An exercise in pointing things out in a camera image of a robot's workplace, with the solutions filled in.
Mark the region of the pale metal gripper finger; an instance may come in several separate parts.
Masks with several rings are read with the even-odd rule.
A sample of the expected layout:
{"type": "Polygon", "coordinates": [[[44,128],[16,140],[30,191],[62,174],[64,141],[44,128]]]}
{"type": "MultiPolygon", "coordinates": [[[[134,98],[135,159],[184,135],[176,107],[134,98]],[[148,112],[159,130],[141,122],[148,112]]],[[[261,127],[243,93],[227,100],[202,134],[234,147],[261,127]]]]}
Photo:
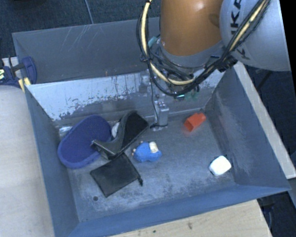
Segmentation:
{"type": "Polygon", "coordinates": [[[163,127],[168,125],[169,106],[162,100],[154,102],[156,113],[156,125],[163,127]]]}
{"type": "Polygon", "coordinates": [[[140,74],[139,92],[147,93],[149,86],[150,86],[150,76],[147,73],[140,74]]]}

